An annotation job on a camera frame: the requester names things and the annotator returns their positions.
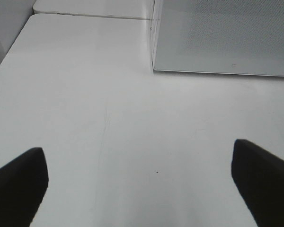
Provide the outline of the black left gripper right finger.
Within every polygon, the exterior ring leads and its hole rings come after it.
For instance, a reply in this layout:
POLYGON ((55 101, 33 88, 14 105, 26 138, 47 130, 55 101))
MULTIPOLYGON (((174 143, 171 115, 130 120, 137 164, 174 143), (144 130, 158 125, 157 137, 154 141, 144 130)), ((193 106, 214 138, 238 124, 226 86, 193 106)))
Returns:
POLYGON ((284 227, 284 160, 237 139, 231 176, 257 226, 284 227))

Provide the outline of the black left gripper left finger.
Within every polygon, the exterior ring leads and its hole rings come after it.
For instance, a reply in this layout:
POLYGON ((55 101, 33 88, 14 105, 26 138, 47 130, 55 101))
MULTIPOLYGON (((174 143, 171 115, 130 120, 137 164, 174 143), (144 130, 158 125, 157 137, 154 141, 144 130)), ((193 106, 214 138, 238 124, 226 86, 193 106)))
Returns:
POLYGON ((28 227, 49 184, 42 148, 31 148, 0 168, 0 227, 28 227))

